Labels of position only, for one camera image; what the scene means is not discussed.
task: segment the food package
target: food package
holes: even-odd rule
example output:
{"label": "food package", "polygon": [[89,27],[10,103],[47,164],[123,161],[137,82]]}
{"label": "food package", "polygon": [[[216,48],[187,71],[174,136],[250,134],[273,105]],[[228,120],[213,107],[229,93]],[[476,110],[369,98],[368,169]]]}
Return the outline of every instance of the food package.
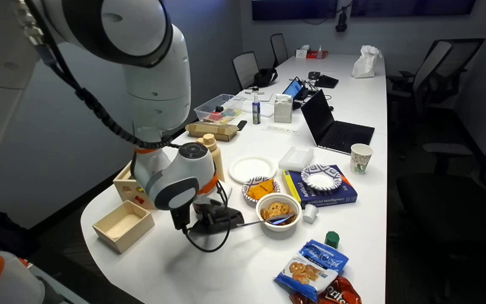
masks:
{"label": "food package", "polygon": [[[290,296],[290,299],[292,304],[312,304],[310,301],[295,293]],[[361,304],[361,298],[351,286],[351,282],[346,277],[339,276],[332,281],[331,286],[327,286],[322,294],[319,294],[317,304]]]}
{"label": "food package", "polygon": [[319,294],[342,274],[346,264],[346,255],[332,247],[310,240],[299,250],[299,255],[290,259],[275,277],[275,282],[310,303],[317,303]]}

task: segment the cardboard box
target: cardboard box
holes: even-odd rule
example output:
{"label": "cardboard box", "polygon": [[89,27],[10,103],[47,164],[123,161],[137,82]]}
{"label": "cardboard box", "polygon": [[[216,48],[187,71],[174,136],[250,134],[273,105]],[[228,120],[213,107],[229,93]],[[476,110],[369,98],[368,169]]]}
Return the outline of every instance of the cardboard box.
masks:
{"label": "cardboard box", "polygon": [[123,201],[121,206],[93,225],[93,228],[110,249],[123,254],[153,225],[152,212],[132,201]]}
{"label": "cardboard box", "polygon": [[153,203],[148,200],[143,188],[132,178],[130,163],[113,179],[113,186],[118,190],[123,201],[132,201],[145,210],[153,210]]}

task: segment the snack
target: snack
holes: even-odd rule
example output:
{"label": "snack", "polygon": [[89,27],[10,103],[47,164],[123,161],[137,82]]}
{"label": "snack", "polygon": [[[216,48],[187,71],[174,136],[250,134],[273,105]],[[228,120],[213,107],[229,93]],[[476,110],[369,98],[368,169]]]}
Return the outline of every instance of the snack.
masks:
{"label": "snack", "polygon": [[275,218],[283,218],[294,215],[290,205],[287,203],[272,203],[268,208],[260,210],[263,222],[272,222]]}
{"label": "snack", "polygon": [[[290,296],[292,304],[312,304],[300,294]],[[319,294],[317,304],[361,304],[361,298],[346,277],[337,277],[327,289]]]}
{"label": "snack", "polygon": [[310,303],[317,303],[319,294],[329,288],[346,264],[348,257],[332,247],[310,240],[275,277],[275,282]]}
{"label": "snack", "polygon": [[267,179],[267,181],[261,181],[255,186],[250,186],[246,195],[253,200],[261,200],[263,196],[270,195],[275,191],[275,185],[273,185],[273,179]]}

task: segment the lid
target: lid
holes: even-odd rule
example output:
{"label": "lid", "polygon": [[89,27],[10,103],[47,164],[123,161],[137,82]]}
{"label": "lid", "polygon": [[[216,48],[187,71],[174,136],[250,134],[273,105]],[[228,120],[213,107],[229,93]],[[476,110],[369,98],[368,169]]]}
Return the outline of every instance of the lid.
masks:
{"label": "lid", "polygon": [[258,158],[258,156],[236,159],[229,166],[229,176],[240,185],[253,178],[272,179],[275,173],[277,173],[277,168],[273,166],[273,163],[270,159]]}
{"label": "lid", "polygon": [[339,240],[341,240],[339,234],[336,234],[336,232],[327,232],[327,235],[326,235],[326,244],[327,244],[329,247],[337,249],[337,247],[339,247]]}
{"label": "lid", "polygon": [[216,139],[213,134],[202,136],[202,144],[207,147],[209,152],[216,151]]}

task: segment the paper cup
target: paper cup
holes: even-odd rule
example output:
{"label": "paper cup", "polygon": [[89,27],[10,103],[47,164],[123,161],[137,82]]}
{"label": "paper cup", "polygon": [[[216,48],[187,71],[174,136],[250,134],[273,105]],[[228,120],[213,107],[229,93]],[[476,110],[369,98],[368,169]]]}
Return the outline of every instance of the paper cup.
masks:
{"label": "paper cup", "polygon": [[364,144],[351,146],[351,169],[356,173],[364,173],[368,163],[371,161],[373,149]]}

